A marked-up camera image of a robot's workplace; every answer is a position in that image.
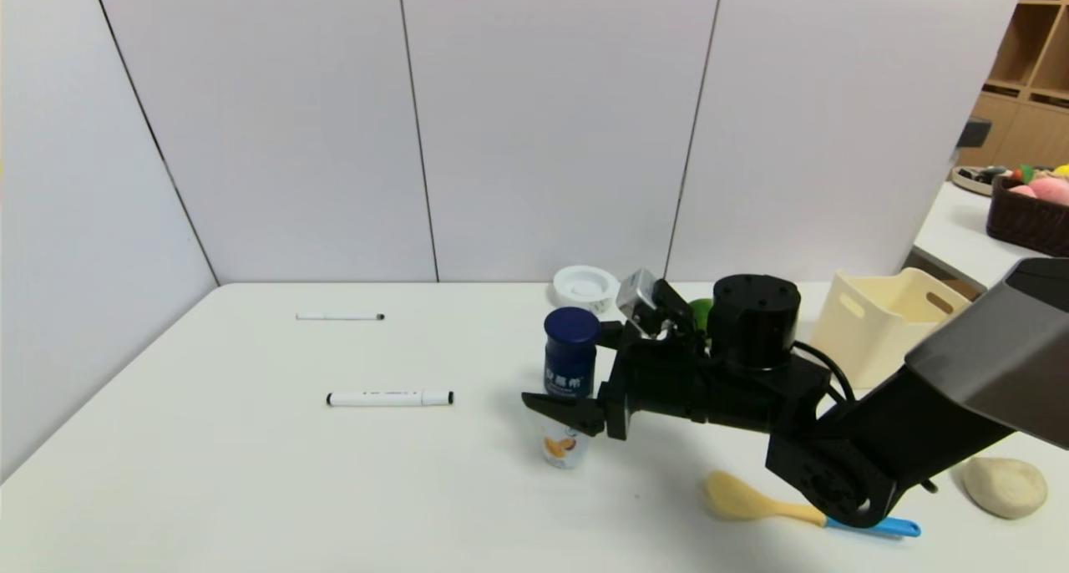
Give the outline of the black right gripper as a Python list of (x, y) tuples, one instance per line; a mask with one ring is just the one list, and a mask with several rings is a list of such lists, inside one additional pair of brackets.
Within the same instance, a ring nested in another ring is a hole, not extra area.
[(566, 398), (537, 392), (520, 394), (523, 405), (566, 428), (595, 437), (606, 429), (611, 439), (625, 440), (631, 416), (648, 412), (709, 421), (707, 344), (703, 334), (644, 338), (626, 322), (600, 322), (598, 346), (616, 352), (610, 377), (604, 382), (604, 406), (597, 398)]

